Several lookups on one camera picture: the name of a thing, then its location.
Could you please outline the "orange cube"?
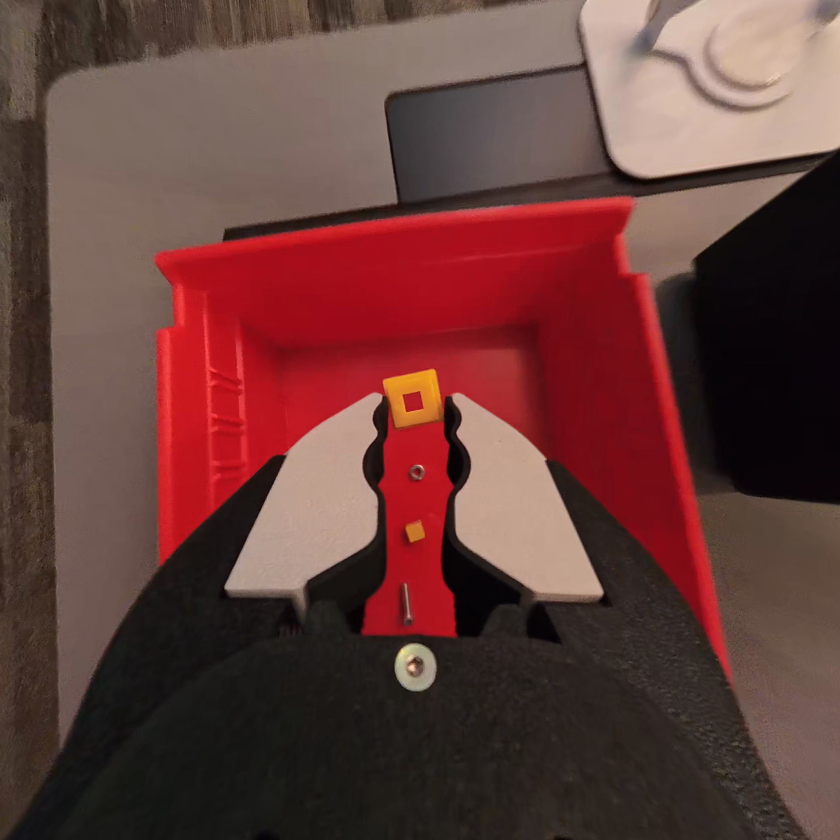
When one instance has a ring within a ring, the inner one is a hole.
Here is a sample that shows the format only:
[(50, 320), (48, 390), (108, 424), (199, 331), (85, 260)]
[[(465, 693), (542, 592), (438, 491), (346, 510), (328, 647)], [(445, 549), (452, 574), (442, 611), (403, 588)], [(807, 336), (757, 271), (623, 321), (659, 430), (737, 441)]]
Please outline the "orange cube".
[(444, 400), (436, 370), (389, 377), (382, 386), (395, 429), (444, 421)]

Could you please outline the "black drawer cabinet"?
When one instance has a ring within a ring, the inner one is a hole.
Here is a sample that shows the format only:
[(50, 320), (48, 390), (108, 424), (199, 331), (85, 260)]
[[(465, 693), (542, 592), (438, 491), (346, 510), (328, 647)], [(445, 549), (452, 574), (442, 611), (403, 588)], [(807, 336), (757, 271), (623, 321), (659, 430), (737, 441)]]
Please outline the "black drawer cabinet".
[(838, 503), (838, 153), (693, 266), (717, 466), (745, 494)]

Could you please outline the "black flat desk mat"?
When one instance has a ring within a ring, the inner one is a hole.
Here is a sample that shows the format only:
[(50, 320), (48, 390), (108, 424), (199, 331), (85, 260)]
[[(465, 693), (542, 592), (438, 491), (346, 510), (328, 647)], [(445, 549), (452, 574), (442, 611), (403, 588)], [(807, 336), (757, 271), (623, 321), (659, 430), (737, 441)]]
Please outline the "black flat desk mat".
[(606, 151), (582, 67), (397, 92), (385, 101), (385, 120), (395, 204), (229, 227), (223, 241), (475, 207), (682, 192), (799, 175), (838, 153), (655, 180), (627, 175)]

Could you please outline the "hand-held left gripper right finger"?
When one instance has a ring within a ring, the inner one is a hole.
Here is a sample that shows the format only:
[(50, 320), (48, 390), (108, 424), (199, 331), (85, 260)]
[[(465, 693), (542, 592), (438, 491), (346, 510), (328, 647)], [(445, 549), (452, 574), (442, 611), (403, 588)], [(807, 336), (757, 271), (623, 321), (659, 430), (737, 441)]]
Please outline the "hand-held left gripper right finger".
[(546, 456), (467, 395), (447, 405), (463, 465), (452, 479), (454, 546), (526, 602), (599, 602), (602, 584)]

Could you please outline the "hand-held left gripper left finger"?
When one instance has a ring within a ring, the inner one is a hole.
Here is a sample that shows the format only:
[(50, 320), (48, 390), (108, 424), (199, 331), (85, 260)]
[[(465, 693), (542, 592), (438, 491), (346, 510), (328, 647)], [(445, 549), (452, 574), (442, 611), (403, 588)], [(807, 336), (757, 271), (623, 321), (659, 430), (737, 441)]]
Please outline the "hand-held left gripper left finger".
[(387, 406), (369, 394), (286, 453), (226, 581), (236, 598), (362, 605), (385, 577)]

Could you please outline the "red plastic bin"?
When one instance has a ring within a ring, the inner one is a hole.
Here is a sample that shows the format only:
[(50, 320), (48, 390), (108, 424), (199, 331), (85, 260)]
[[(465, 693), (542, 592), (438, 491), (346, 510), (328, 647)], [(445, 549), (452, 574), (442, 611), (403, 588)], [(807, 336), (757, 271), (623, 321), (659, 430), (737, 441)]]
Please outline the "red plastic bin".
[(393, 216), (161, 252), (160, 562), (269, 457), (385, 378), (435, 369), (653, 556), (730, 676), (653, 293), (627, 197)]

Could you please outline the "white stand base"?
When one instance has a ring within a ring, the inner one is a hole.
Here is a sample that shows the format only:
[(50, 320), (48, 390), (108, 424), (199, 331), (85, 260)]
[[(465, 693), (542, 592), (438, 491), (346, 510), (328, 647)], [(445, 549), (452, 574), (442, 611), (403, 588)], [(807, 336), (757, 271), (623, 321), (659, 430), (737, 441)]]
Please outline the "white stand base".
[(606, 152), (654, 181), (830, 154), (838, 2), (585, 2), (579, 29)]

